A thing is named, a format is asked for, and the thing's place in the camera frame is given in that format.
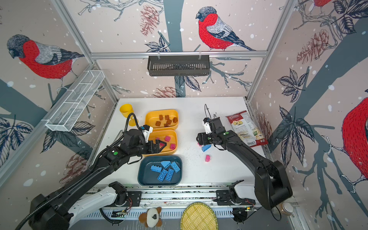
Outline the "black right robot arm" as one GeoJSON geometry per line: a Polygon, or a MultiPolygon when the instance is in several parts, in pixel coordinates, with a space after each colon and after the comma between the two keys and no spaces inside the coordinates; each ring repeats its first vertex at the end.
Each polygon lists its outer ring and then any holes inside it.
{"type": "Polygon", "coordinates": [[[234,154],[255,177],[255,196],[260,205],[271,210],[293,196],[293,191],[284,165],[271,161],[247,146],[232,130],[225,130],[220,118],[204,118],[205,132],[198,133],[200,145],[221,146],[234,154]]]}

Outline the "blue lego brick front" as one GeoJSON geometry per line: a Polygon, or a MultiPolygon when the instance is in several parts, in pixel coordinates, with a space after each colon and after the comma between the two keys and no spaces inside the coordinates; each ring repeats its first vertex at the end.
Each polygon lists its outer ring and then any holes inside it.
{"type": "Polygon", "coordinates": [[[160,172],[160,174],[159,174],[159,176],[158,176],[158,178],[157,178],[157,180],[158,181],[160,181],[160,182],[162,182],[164,179],[165,179],[165,177],[166,177],[166,175],[168,174],[168,171],[167,170],[165,170],[165,169],[163,169],[161,172],[160,172]]]}

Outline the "long blue lego brick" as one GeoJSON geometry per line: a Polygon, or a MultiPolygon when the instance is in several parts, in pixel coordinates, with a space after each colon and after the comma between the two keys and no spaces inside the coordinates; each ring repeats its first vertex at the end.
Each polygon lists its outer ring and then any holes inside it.
{"type": "Polygon", "coordinates": [[[161,173],[161,171],[162,171],[162,168],[160,166],[156,166],[156,165],[152,165],[150,167],[150,169],[151,169],[151,171],[157,172],[157,173],[161,173]]]}

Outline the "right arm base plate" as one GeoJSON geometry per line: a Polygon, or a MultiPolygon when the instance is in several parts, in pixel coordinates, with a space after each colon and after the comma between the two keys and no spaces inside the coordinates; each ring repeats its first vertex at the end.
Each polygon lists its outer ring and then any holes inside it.
{"type": "Polygon", "coordinates": [[[213,200],[219,206],[255,206],[256,201],[248,198],[240,198],[235,192],[229,190],[217,190],[213,200]]]}

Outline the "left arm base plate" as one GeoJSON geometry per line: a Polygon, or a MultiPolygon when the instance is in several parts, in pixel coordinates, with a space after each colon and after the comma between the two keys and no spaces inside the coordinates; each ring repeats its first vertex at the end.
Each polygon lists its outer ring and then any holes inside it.
{"type": "Polygon", "coordinates": [[[141,191],[127,191],[119,193],[116,200],[110,205],[110,207],[139,207],[141,196],[141,191]]]}

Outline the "blue lego brick large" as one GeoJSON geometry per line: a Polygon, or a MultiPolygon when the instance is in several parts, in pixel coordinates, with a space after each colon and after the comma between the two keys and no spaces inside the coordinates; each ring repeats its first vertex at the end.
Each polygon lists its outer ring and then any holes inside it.
{"type": "Polygon", "coordinates": [[[165,181],[169,181],[170,182],[172,180],[173,174],[174,174],[174,170],[173,169],[169,169],[168,170],[168,173],[167,173],[167,175],[165,177],[165,181]]]}

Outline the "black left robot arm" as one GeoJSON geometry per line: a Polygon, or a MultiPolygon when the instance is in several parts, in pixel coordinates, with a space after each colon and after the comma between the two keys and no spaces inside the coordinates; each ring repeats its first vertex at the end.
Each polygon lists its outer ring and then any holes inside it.
{"type": "Polygon", "coordinates": [[[73,205],[98,182],[121,166],[129,163],[131,157],[160,153],[167,145],[160,139],[148,140],[149,131],[142,127],[123,132],[111,145],[103,149],[94,163],[51,194],[39,194],[31,202],[30,213],[20,221],[16,229],[25,224],[33,230],[67,230],[72,219],[77,217],[73,205]]]}

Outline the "blue sloped lego brick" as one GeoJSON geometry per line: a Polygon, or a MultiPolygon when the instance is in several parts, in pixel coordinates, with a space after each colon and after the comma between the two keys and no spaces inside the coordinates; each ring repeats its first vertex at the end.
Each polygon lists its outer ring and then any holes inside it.
{"type": "Polygon", "coordinates": [[[171,163],[171,161],[161,161],[161,165],[165,169],[167,169],[171,165],[171,163]]]}

